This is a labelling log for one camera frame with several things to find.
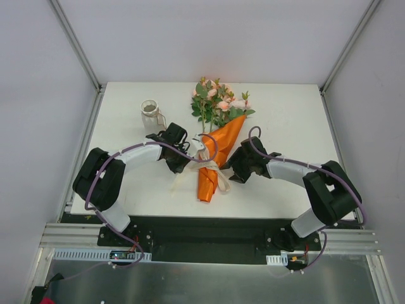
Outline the pink rose stem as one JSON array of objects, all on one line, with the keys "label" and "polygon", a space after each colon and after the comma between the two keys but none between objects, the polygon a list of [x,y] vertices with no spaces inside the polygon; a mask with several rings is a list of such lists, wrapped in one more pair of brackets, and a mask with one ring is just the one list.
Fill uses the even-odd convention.
[{"label": "pink rose stem", "polygon": [[232,98],[228,103],[228,119],[230,121],[239,118],[241,116],[249,116],[256,111],[252,109],[249,102],[249,91],[243,92],[240,99]]},{"label": "pink rose stem", "polygon": [[227,87],[220,83],[220,79],[209,80],[206,84],[208,90],[206,121],[209,122],[209,131],[213,130],[217,116],[217,106],[227,95]]},{"label": "pink rose stem", "polygon": [[229,123],[228,119],[228,103],[231,101],[232,98],[235,98],[235,94],[232,91],[231,87],[225,84],[227,87],[227,95],[225,96],[223,101],[220,101],[217,106],[217,116],[215,120],[215,125],[217,127],[223,127],[227,123]]},{"label": "pink rose stem", "polygon": [[206,112],[207,112],[207,97],[208,90],[206,84],[209,81],[206,77],[201,77],[199,82],[196,84],[195,89],[192,93],[192,116],[198,118],[198,121],[202,124],[202,131],[208,133],[209,131],[209,122],[206,121]]}]

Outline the orange wrapping paper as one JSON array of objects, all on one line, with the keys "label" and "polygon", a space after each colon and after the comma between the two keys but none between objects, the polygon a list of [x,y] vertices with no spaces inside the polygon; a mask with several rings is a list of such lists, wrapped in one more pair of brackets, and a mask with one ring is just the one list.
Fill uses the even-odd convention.
[{"label": "orange wrapping paper", "polygon": [[[210,133],[218,145],[218,152],[213,158],[218,168],[226,163],[245,119],[246,116],[241,116]],[[201,167],[199,169],[197,198],[199,201],[209,203],[218,186],[222,191],[227,191],[229,185],[227,181],[221,180],[221,172],[218,173],[217,170]]]}]

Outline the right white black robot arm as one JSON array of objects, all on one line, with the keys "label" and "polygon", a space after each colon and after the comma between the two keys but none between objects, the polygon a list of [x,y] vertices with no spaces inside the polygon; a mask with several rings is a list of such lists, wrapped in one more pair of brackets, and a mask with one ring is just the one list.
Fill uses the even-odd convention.
[{"label": "right white black robot arm", "polygon": [[312,165],[287,159],[280,153],[268,154],[258,137],[242,141],[221,168],[231,168],[230,180],[241,184],[255,173],[305,189],[310,208],[271,237],[280,250],[299,250],[311,234],[336,224],[362,204],[357,189],[336,161]]}]

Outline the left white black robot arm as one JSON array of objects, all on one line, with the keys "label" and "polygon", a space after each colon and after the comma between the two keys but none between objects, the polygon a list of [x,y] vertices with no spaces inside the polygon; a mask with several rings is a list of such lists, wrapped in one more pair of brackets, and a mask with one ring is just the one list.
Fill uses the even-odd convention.
[{"label": "left white black robot arm", "polygon": [[143,164],[165,160],[177,174],[191,157],[186,142],[187,131],[171,123],[166,130],[149,134],[140,144],[109,153],[101,148],[90,150],[73,181],[73,191],[85,201],[85,209],[100,214],[102,221],[113,228],[112,239],[119,246],[128,246],[134,232],[128,227],[130,217],[118,202],[124,175]]}]

